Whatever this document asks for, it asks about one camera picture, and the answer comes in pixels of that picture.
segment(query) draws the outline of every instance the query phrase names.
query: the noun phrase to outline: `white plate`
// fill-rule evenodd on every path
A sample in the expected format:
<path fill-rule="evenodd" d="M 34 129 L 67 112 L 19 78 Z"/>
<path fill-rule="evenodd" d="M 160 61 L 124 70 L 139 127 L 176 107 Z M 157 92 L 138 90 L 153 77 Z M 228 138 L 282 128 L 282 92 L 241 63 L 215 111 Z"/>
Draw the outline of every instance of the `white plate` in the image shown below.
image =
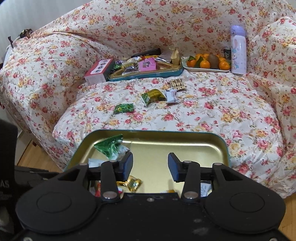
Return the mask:
<path fill-rule="evenodd" d="M 188 67 L 187 64 L 186 64 L 187 59 L 188 58 L 184 59 L 182 61 L 182 64 L 183 64 L 183 67 L 185 69 L 187 69 L 189 72 L 214 72 L 214 73 L 218 73 L 218 72 L 227 73 L 227 72 L 229 72 L 229 70 L 220 70 L 220 69 L 191 68 L 191 67 Z"/>

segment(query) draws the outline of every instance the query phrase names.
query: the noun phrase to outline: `thermos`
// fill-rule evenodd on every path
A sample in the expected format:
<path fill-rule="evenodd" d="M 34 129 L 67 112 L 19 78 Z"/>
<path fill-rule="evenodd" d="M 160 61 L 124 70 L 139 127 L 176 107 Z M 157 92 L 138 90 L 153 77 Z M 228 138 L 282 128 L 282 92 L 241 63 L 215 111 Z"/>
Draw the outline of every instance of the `thermos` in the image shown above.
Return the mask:
<path fill-rule="evenodd" d="M 234 74 L 247 73 L 247 44 L 246 32 L 237 25 L 231 26 L 231 72 Z"/>

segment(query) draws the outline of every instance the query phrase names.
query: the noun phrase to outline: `kiwi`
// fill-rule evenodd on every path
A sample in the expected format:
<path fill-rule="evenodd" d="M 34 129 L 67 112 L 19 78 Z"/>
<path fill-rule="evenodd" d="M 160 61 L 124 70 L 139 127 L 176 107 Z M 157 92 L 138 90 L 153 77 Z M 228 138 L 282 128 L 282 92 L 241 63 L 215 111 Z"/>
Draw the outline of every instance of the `kiwi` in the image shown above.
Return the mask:
<path fill-rule="evenodd" d="M 219 58 L 215 54 L 210 54 L 207 58 L 210 62 L 211 69 L 219 69 Z"/>

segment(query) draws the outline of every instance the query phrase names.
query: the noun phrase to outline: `bolt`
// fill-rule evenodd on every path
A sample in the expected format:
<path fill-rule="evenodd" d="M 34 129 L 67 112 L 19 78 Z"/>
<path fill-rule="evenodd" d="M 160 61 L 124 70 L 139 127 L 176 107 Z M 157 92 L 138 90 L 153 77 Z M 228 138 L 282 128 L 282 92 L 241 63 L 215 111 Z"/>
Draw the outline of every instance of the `bolt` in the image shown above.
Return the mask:
<path fill-rule="evenodd" d="M 184 197 L 187 198 L 187 199 L 195 199 L 195 198 L 198 198 L 198 193 L 197 192 L 192 192 L 192 191 L 185 192 Z"/>
<path fill-rule="evenodd" d="M 113 191 L 107 191 L 103 193 L 103 197 L 105 199 L 114 199 L 117 197 L 117 193 Z"/>

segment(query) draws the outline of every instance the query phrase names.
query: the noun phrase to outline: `black can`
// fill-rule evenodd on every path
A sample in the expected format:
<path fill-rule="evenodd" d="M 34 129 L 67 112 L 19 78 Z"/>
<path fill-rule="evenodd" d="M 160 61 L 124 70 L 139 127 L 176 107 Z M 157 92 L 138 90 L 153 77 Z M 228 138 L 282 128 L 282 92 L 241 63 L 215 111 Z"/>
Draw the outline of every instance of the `black can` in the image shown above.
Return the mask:
<path fill-rule="evenodd" d="M 223 49 L 224 58 L 231 65 L 231 46 L 226 46 Z"/>

